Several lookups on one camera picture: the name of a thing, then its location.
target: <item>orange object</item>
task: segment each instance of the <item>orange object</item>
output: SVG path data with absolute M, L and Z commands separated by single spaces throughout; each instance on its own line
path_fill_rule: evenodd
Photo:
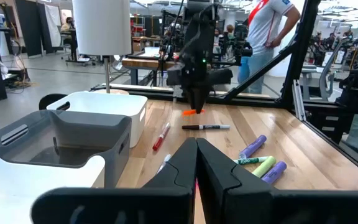
M 193 114 L 196 114 L 196 110 L 186 110 L 184 111 L 181 115 L 182 116 L 189 116 L 189 115 L 193 115 Z

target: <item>man in white shirt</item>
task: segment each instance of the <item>man in white shirt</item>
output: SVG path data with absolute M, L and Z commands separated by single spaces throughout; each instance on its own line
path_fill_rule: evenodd
M 288 19 L 284 28 L 278 33 L 278 26 L 283 16 Z M 282 39 L 292 30 L 300 18 L 300 13 L 290 0 L 256 0 L 254 9 L 249 14 L 249 33 L 247 41 L 254 50 L 253 56 L 242 59 L 242 67 L 238 76 L 239 83 L 245 81 L 250 74 L 255 74 L 271 59 L 273 48 L 280 46 Z M 264 78 L 254 82 L 246 92 L 261 94 Z

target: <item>purple highlighter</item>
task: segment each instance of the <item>purple highlighter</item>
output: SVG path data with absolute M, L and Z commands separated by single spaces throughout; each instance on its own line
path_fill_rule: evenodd
M 262 177 L 262 180 L 268 184 L 272 184 L 283 174 L 286 168 L 286 163 L 280 161 Z
M 261 135 L 256 139 L 252 144 L 247 146 L 243 151 L 239 153 L 240 159 L 248 159 L 258 148 L 262 146 L 263 143 L 267 140 L 266 136 Z

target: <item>white lamp shade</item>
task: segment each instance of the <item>white lamp shade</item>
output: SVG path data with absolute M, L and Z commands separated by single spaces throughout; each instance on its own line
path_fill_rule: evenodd
M 73 10 L 79 53 L 131 53 L 129 0 L 73 0 Z

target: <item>gray floor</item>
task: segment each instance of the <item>gray floor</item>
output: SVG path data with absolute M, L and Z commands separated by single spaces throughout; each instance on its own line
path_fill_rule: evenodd
M 73 93 L 75 91 L 89 90 L 91 87 L 105 83 L 104 67 L 102 65 L 88 65 L 84 67 L 69 63 L 66 65 L 61 57 L 66 58 L 68 54 L 51 54 L 43 57 L 28 58 L 22 56 L 25 67 L 28 69 L 29 76 L 33 85 L 16 93 L 8 94 L 8 99 L 0 101 L 0 128 L 11 124 L 15 120 L 38 110 L 39 100 L 50 93 Z M 12 57 L 4 57 L 3 63 L 7 67 L 22 67 L 20 61 L 13 60 Z M 232 68 L 234 77 L 231 85 L 217 86 L 216 90 L 229 90 L 238 86 L 238 68 Z M 140 79 L 148 74 L 149 71 L 139 71 Z M 262 94 L 277 98 L 284 78 L 265 77 Z M 130 76 L 123 75 L 113 81 L 113 83 L 129 84 Z M 332 99 L 340 95 L 339 91 L 334 91 Z

